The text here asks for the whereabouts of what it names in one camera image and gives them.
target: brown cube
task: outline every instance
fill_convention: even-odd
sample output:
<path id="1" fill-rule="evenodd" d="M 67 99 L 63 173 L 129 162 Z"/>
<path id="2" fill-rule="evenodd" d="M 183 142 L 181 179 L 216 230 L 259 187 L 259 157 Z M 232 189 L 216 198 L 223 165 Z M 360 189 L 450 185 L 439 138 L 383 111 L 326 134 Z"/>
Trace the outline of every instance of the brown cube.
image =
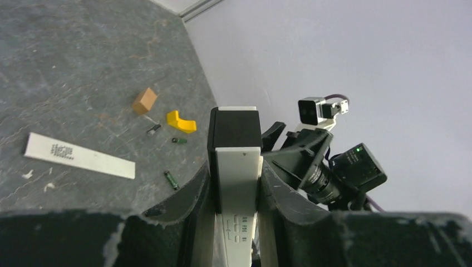
<path id="1" fill-rule="evenodd" d="M 133 110 L 138 115 L 143 115 L 151 110 L 154 102 L 157 99 L 157 95 L 152 91 L 151 88 L 148 88 L 137 96 L 135 101 L 132 104 Z"/>

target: yellow curved object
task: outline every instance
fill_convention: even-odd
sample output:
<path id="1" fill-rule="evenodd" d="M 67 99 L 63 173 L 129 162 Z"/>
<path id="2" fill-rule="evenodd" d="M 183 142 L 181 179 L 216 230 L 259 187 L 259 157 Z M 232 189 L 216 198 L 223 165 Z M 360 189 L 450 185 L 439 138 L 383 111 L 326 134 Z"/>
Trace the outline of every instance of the yellow curved object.
<path id="1" fill-rule="evenodd" d="M 188 134 L 196 131 L 196 121 L 182 120 L 177 110 L 167 113 L 167 124 Z"/>

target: green battery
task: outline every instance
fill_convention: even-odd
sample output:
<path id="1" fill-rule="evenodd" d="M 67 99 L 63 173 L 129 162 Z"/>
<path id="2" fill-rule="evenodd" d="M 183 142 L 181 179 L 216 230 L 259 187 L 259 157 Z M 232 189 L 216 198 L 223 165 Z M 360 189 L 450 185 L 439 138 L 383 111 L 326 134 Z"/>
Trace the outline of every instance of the green battery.
<path id="1" fill-rule="evenodd" d="M 164 175 L 167 178 L 167 180 L 169 181 L 169 183 L 172 185 L 172 188 L 174 190 L 178 190 L 179 189 L 179 184 L 177 184 L 174 177 L 172 177 L 172 174 L 170 174 L 170 171 L 164 171 Z"/>
<path id="2" fill-rule="evenodd" d="M 185 143 L 187 143 L 187 139 L 182 139 L 182 138 L 172 138 L 172 143 L 176 143 L 176 144 L 185 144 Z"/>

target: printed code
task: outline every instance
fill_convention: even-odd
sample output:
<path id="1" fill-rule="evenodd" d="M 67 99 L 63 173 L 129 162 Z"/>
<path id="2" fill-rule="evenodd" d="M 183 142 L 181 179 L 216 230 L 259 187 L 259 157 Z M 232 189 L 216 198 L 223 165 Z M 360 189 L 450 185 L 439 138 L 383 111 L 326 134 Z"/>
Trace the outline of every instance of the printed code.
<path id="1" fill-rule="evenodd" d="M 56 157 L 73 160 L 72 148 L 67 146 L 52 145 L 51 154 Z"/>

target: gray table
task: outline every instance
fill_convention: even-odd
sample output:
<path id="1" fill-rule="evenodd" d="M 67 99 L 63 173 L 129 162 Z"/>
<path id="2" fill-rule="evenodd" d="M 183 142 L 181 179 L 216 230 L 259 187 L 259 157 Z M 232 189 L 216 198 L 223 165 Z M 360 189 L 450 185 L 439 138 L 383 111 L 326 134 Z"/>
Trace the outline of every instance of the gray table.
<path id="1" fill-rule="evenodd" d="M 131 109 L 151 87 L 147 114 Z M 0 4 L 0 211 L 99 208 L 141 212 L 205 161 L 215 101 L 180 18 L 147 0 L 4 0 Z M 166 124 L 179 110 L 187 135 Z M 136 162 L 134 180 L 23 157 L 29 132 Z M 172 137 L 188 139 L 172 144 Z M 22 175 L 29 173 L 25 179 Z"/>

